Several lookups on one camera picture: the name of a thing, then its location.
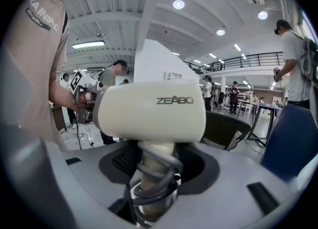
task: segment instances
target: black pants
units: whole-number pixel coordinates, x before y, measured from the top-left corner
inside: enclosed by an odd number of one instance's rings
[[[211,111],[211,98],[212,98],[212,97],[206,97],[206,98],[204,98],[205,110],[208,111],[208,112]]]
[[[104,134],[102,131],[100,131],[100,136],[103,139],[105,145],[116,143],[111,136]]]
[[[236,97],[231,96],[230,97],[230,112],[235,112],[237,110],[238,106],[238,99]]]
[[[70,109],[70,108],[67,108],[67,109],[68,109],[68,115],[69,115],[70,123],[74,124],[74,120],[76,119],[75,112],[72,109]]]
[[[291,104],[291,105],[296,105],[305,109],[309,109],[310,110],[310,103],[309,100],[305,100],[305,101],[301,101],[301,102],[297,102],[297,101],[288,101],[287,104]]]

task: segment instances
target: black metal railing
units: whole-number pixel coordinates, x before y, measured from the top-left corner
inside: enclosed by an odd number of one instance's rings
[[[283,52],[260,53],[246,55],[245,57],[236,57],[224,60],[223,62],[214,62],[206,66],[198,66],[185,62],[197,74],[228,70],[233,68],[259,67],[259,66],[279,66],[284,65]]]

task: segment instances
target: blue chair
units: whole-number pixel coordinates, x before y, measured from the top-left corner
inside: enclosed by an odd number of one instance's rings
[[[288,182],[318,153],[318,127],[310,110],[287,105],[266,143],[260,164]]]

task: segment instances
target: white pillar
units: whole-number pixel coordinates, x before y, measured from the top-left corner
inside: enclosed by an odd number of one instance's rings
[[[221,77],[221,92],[225,93],[225,76]]]

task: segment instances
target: fluorescent light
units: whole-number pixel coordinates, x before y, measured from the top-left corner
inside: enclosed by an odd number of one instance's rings
[[[240,52],[240,47],[237,44],[234,44],[234,46]]]
[[[217,35],[218,36],[223,36],[225,34],[225,31],[223,30],[223,29],[219,29],[218,31],[217,31]]]
[[[185,4],[182,0],[176,0],[175,2],[173,2],[172,5],[175,9],[178,9],[178,10],[183,9],[185,6]]]
[[[92,47],[92,46],[104,46],[104,41],[95,41],[95,42],[87,42],[87,43],[80,43],[80,44],[73,44],[72,47],[74,49]]]
[[[260,18],[261,20],[265,20],[267,17],[268,17],[268,14],[265,11],[261,11],[258,13],[258,18]]]

